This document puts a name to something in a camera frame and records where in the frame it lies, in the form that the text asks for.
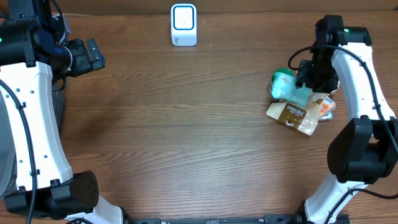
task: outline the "green object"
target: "green object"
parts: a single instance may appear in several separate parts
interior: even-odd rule
[[[288,68],[280,68],[280,69],[278,69],[278,70],[276,70],[276,71],[274,72],[274,74],[273,74],[273,76],[272,76],[272,82],[274,82],[275,79],[276,79],[281,73],[284,73],[284,74],[286,74],[286,75],[290,75],[290,76],[294,77],[294,74],[293,74],[292,71],[290,71],[290,69],[288,69]]]

